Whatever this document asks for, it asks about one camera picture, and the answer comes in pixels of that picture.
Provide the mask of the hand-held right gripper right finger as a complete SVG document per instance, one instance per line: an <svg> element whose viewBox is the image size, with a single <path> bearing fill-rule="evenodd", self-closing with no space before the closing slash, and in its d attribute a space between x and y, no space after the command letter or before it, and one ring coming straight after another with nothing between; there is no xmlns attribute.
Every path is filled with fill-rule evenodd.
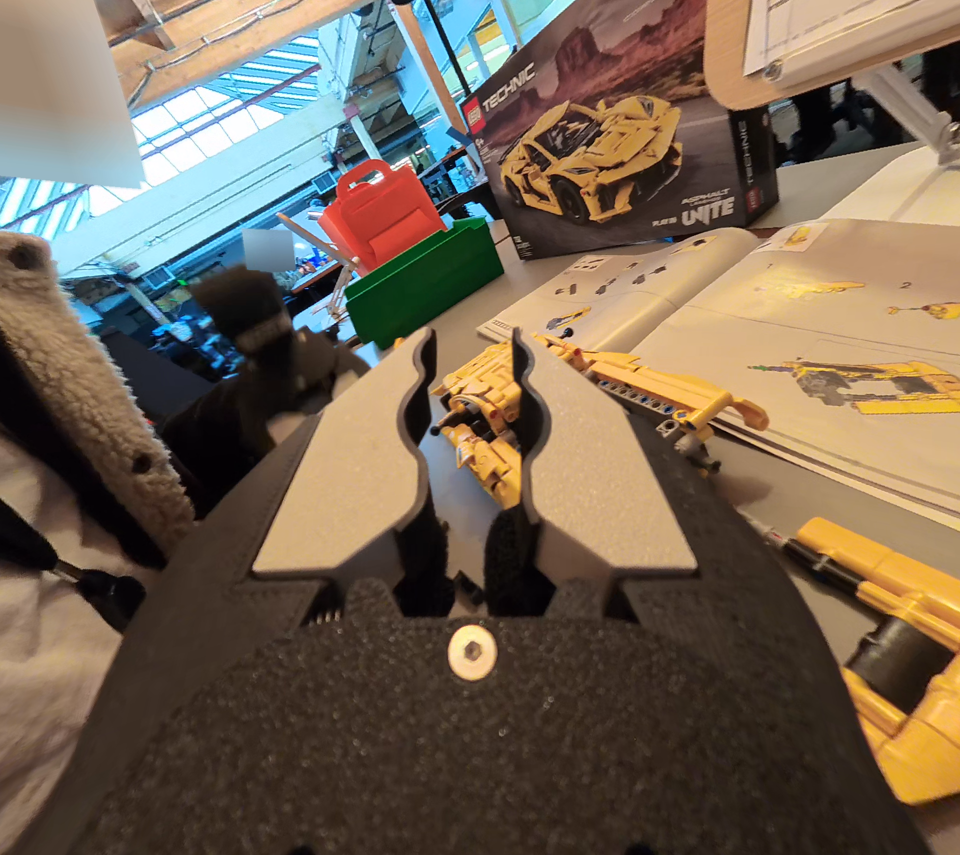
<svg viewBox="0 0 960 855"><path fill-rule="evenodd" d="M511 336L521 452L512 607L548 607L571 584L689 595L700 569L634 417L530 335Z"/></svg>

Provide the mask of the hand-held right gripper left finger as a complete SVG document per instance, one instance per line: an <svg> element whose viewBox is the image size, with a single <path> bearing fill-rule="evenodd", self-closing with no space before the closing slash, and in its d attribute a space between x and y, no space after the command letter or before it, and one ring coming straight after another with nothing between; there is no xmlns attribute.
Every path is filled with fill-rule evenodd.
<svg viewBox="0 0 960 855"><path fill-rule="evenodd" d="M421 327L321 412L251 566L262 580L319 576L347 589L439 577L439 520L421 451L437 336Z"/></svg>

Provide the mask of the yellow toy brick car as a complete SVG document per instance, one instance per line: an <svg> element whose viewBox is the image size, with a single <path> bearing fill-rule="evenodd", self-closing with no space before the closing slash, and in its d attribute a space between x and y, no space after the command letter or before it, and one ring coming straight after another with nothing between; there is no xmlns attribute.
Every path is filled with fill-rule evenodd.
<svg viewBox="0 0 960 855"><path fill-rule="evenodd" d="M584 350L546 333L535 333L534 339L627 411L652 420L702 476L719 468L707 443L723 412L737 412L751 429L765 431L770 425L760 405L709 381L651 368L627 353ZM515 432L521 389L514 379L510 341L486 348L446 375L433 394L446 413L431 427L431 435L448 440L457 467L467 467L500 509L514 508L521 501L522 454Z"/></svg>

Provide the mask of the instruction booklet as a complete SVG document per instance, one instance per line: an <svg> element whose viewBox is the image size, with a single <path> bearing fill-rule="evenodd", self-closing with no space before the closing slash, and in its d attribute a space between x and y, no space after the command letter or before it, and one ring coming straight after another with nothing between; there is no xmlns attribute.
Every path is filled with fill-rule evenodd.
<svg viewBox="0 0 960 855"><path fill-rule="evenodd" d="M627 353L760 405L744 441L958 529L959 229L817 219L585 254L479 325Z"/></svg>

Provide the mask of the yellow black brick subassembly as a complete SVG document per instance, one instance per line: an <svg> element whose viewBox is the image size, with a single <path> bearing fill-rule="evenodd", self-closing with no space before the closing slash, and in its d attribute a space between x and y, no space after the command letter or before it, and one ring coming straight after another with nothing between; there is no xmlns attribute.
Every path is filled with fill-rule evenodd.
<svg viewBox="0 0 960 855"><path fill-rule="evenodd" d="M741 515L783 558L879 616L841 674L897 799L958 796L958 578L821 517L788 537Z"/></svg>

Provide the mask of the grey desk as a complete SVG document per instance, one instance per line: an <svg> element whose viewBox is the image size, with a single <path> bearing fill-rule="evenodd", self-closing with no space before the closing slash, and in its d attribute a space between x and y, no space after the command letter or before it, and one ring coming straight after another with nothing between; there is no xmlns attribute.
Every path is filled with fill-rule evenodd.
<svg viewBox="0 0 960 855"><path fill-rule="evenodd" d="M918 142L826 158L781 168L779 203L753 228L770 235L786 225L811 221L853 195L856 203L881 201L894 191L891 206L906 201L933 172L930 150ZM486 346L476 327L558 274L572 256L521 261L502 221L488 226L504 270L501 277L433 321L438 333L438 375L459 368ZM438 515L449 523L449 572L483 581L484 545L496 505L469 471L454 466L442 438L426 438L422 449ZM953 576L958 576L958 532L898 505L824 477L771 453L720 435L713 450L722 470L719 489L738 508L781 535L792 535L821 516Z"/></svg>

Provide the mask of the red plastic carry case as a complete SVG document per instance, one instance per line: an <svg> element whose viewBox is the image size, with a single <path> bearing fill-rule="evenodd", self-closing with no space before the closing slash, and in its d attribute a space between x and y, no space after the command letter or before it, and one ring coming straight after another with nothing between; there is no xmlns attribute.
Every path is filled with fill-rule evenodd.
<svg viewBox="0 0 960 855"><path fill-rule="evenodd" d="M342 175L318 219L333 245L371 273L448 226L407 165L366 160Z"/></svg>

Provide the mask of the green plastic bin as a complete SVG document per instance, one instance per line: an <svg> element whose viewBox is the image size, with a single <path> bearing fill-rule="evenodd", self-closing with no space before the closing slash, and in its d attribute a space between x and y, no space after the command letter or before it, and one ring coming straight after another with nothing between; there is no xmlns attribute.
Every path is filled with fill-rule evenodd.
<svg viewBox="0 0 960 855"><path fill-rule="evenodd" d="M503 274L483 217L455 221L345 289L362 344L390 348Z"/></svg>

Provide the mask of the toy car set box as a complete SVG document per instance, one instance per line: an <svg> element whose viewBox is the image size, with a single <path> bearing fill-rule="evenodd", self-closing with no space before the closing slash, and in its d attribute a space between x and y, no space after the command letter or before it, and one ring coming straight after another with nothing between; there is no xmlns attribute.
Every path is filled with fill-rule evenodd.
<svg viewBox="0 0 960 855"><path fill-rule="evenodd" d="M524 260L748 227L779 201L766 108L704 71L707 0L570 0L461 103Z"/></svg>

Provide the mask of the person's white shirt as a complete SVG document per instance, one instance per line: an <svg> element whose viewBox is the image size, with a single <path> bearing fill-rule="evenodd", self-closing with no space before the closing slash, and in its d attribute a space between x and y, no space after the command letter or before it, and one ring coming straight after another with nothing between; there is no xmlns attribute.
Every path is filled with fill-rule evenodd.
<svg viewBox="0 0 960 855"><path fill-rule="evenodd" d="M158 571L128 559L72 489L6 435L1 495L67 562L132 576L145 588L157 581ZM120 635L64 580L2 562L2 853L59 780L119 644Z"/></svg>

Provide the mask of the wooden document stand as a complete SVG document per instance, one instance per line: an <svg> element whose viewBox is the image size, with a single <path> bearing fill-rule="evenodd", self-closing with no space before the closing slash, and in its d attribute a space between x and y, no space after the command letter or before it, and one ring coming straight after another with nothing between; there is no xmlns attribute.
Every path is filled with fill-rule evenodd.
<svg viewBox="0 0 960 855"><path fill-rule="evenodd" d="M703 65L714 99L731 110L765 108L782 97L777 83L743 74L752 0L707 0ZM779 202L756 227L859 219L958 225L958 168L939 168L917 143L829 156L776 172Z"/></svg>

